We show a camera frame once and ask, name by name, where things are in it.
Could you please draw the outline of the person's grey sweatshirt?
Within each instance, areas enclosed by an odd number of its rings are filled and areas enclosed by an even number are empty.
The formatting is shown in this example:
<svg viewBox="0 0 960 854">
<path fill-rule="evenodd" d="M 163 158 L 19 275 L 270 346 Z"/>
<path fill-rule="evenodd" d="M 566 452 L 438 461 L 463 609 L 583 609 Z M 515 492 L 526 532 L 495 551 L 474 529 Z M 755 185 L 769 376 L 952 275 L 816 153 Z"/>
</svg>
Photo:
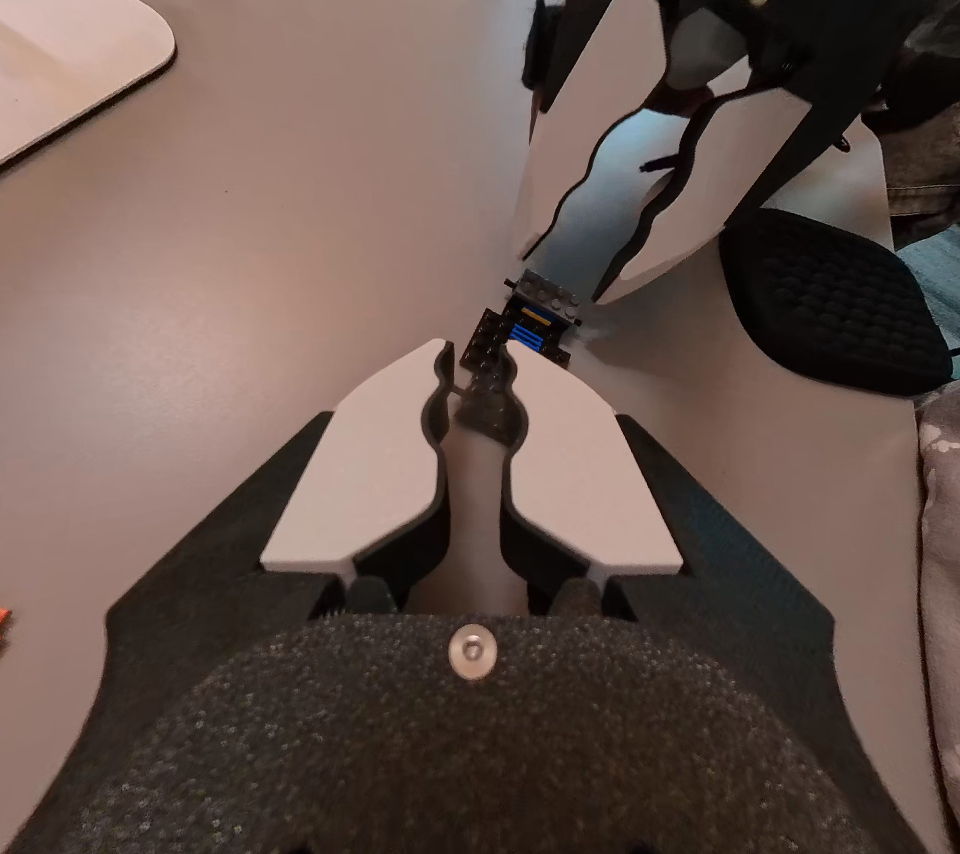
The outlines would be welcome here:
<svg viewBox="0 0 960 854">
<path fill-rule="evenodd" d="M 920 620 L 932 728 L 946 797 L 959 817 L 959 384 L 918 410 L 925 499 L 920 516 Z"/>
</svg>

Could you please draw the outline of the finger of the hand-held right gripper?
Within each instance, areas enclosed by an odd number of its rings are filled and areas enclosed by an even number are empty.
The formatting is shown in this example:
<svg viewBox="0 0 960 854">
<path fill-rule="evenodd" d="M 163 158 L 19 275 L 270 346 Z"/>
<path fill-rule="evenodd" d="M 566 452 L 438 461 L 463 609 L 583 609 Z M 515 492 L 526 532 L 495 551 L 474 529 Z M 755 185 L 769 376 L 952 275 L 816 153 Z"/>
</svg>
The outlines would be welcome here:
<svg viewBox="0 0 960 854">
<path fill-rule="evenodd" d="M 787 84 L 785 77 L 768 77 L 695 112 L 682 132 L 672 174 L 649 194 L 592 303 L 609 305 L 645 287 L 720 233 L 811 110 Z"/>
<path fill-rule="evenodd" d="M 534 121 L 516 207 L 516 253 L 532 268 L 571 195 L 594 173 L 607 137 L 654 107 L 684 124 L 710 101 L 709 85 L 663 82 L 666 43 L 656 0 L 612 0 L 551 106 Z"/>
</svg>

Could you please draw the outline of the person's right hand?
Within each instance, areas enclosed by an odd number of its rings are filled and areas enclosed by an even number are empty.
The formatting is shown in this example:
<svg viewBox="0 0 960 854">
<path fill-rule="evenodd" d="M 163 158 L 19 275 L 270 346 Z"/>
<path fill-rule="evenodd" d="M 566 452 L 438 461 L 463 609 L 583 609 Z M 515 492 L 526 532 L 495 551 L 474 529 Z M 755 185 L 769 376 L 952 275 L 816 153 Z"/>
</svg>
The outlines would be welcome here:
<svg viewBox="0 0 960 854">
<path fill-rule="evenodd" d="M 553 55 L 559 21 L 564 5 L 535 0 L 531 26 L 524 44 L 521 83 L 531 93 L 528 141 L 532 141 L 542 111 L 549 64 Z"/>
</svg>

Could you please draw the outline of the black round cushion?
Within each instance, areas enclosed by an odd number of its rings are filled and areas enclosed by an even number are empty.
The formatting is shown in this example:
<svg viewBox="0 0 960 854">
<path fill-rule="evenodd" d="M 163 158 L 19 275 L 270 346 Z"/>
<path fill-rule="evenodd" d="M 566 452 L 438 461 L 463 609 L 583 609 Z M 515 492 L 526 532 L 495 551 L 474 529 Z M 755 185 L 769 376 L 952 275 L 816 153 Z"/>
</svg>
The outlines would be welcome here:
<svg viewBox="0 0 960 854">
<path fill-rule="evenodd" d="M 718 252 L 742 328 L 782 368 L 902 399 L 953 380 L 954 357 L 919 284 L 883 245 L 760 208 L 726 224 Z"/>
</svg>

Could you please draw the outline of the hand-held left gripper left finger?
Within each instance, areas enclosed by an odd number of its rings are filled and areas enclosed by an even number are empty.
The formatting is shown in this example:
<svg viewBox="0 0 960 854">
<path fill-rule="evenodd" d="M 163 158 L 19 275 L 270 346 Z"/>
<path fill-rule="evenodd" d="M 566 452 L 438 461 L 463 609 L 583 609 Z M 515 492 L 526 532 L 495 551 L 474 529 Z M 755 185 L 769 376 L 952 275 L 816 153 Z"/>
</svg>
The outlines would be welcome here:
<svg viewBox="0 0 960 854">
<path fill-rule="evenodd" d="M 435 338 L 342 399 L 260 554 L 264 570 L 420 580 L 440 563 L 453 367 L 453 343 Z"/>
</svg>

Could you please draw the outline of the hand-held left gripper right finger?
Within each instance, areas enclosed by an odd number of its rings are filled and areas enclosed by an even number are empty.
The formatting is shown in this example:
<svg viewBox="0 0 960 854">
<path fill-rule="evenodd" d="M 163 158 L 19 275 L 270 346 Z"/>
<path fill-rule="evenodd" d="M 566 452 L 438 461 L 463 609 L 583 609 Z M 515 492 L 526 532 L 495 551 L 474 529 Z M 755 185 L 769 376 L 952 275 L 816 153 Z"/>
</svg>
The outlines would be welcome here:
<svg viewBox="0 0 960 854">
<path fill-rule="evenodd" d="M 512 569 L 530 583 L 677 575 L 681 552 L 614 408 L 517 341 L 503 358 L 519 411 L 501 489 Z"/>
</svg>

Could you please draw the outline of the dark grey lego plate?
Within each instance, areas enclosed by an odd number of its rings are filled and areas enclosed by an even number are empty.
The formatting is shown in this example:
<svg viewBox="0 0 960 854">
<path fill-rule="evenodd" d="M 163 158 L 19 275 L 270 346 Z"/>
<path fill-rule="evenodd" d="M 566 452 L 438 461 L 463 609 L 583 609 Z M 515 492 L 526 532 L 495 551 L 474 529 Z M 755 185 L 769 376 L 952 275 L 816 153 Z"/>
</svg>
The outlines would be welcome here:
<svg viewBox="0 0 960 854">
<path fill-rule="evenodd" d="M 526 269 L 513 283 L 513 293 L 539 309 L 576 323 L 580 298 L 565 287 L 555 284 L 533 270 Z"/>
</svg>

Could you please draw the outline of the small blue lego grille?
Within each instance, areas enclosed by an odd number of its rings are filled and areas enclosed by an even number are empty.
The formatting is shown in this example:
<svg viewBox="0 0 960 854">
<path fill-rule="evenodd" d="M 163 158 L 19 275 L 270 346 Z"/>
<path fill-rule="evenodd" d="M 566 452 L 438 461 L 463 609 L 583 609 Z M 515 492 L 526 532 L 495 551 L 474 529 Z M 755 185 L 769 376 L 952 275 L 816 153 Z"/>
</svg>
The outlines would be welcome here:
<svg viewBox="0 0 960 854">
<path fill-rule="evenodd" d="M 561 341 L 569 326 L 562 321 L 538 315 L 526 308 L 504 311 L 503 317 L 508 341 L 517 342 L 542 356 L 555 356 L 563 352 Z"/>
</svg>

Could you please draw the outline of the black lego chassis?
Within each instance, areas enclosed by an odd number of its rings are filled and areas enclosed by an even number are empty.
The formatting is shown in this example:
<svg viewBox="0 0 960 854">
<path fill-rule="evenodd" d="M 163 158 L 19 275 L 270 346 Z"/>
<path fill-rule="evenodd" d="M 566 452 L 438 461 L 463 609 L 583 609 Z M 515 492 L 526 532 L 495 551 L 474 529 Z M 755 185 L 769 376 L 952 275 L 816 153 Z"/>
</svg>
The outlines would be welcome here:
<svg viewBox="0 0 960 854">
<path fill-rule="evenodd" d="M 526 309 L 530 313 L 556 319 L 568 326 L 566 333 L 581 324 L 579 316 L 576 318 L 576 323 L 566 323 L 565 318 L 541 310 L 539 305 L 531 305 L 516 296 L 513 291 L 515 282 L 506 281 L 506 285 L 510 288 L 510 295 L 505 306 L 501 311 L 485 309 L 463 351 L 460 366 L 471 374 L 471 380 L 460 393 L 461 403 L 455 415 L 463 427 L 505 447 L 510 446 L 518 436 L 520 408 L 507 395 L 508 371 L 502 349 L 512 340 L 507 339 L 504 312 L 512 313 Z M 534 353 L 560 368 L 568 368 L 570 353 L 563 347 L 562 342 L 560 345 L 562 352 L 555 356 L 543 356 L 535 351 Z"/>
</svg>

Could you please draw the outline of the white book stand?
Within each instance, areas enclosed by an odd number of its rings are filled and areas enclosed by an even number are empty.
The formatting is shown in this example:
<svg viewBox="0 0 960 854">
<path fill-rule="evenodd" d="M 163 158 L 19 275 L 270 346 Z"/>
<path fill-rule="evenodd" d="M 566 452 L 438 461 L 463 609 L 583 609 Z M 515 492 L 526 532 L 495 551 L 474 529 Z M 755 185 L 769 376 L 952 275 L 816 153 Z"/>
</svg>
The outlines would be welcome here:
<svg viewBox="0 0 960 854">
<path fill-rule="evenodd" d="M 1 165 L 165 70 L 171 27 L 141 0 L 1 0 Z"/>
</svg>

